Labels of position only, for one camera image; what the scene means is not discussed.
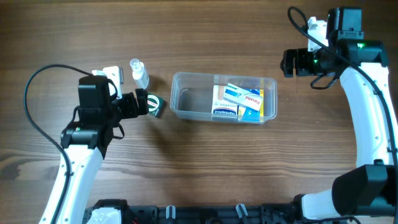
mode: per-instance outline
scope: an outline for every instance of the translucent plastic container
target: translucent plastic container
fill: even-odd
[[[246,89],[264,90],[263,116],[247,121],[245,115],[213,114],[213,87],[234,84]],[[173,77],[170,107],[181,119],[264,124],[277,114],[277,84],[273,78],[177,72]]]

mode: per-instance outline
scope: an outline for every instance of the tabletop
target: tabletop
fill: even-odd
[[[307,46],[287,18],[291,5],[318,19],[341,5],[362,7],[365,38],[384,42],[398,99],[397,1],[39,2],[0,4],[0,223],[37,223],[58,171],[59,152],[22,108],[26,81],[47,64],[85,71],[117,65],[130,92],[129,61],[139,58],[149,91],[167,101],[161,118],[121,122],[126,137],[109,145],[88,206],[105,198],[159,207],[285,203],[330,189],[354,169],[356,141],[340,83],[312,90],[313,78],[284,78],[279,68],[284,50]],[[169,105],[176,72],[273,78],[277,117],[264,125],[178,119]],[[32,117],[58,141],[78,104],[80,77],[53,68],[31,84]]]

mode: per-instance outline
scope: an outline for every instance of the storage box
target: storage box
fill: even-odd
[[[239,114],[212,116],[214,86],[229,83],[245,89],[264,90],[264,116],[255,121]],[[177,72],[173,77],[170,107],[181,119],[264,124],[277,115],[277,84],[273,78]]]

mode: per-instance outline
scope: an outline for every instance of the white bottle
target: white bottle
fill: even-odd
[[[130,66],[132,69],[132,77],[134,81],[136,81],[138,88],[146,89],[149,84],[149,76],[144,63],[134,58],[130,61]]]

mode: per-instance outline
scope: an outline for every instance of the clear bottle cap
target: clear bottle cap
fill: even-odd
[[[130,66],[131,66],[131,69],[134,71],[134,72],[141,72],[142,71],[142,66],[141,66],[141,62],[138,60],[138,59],[136,59],[136,58],[134,58],[134,59],[132,59],[131,61],[130,61]]]

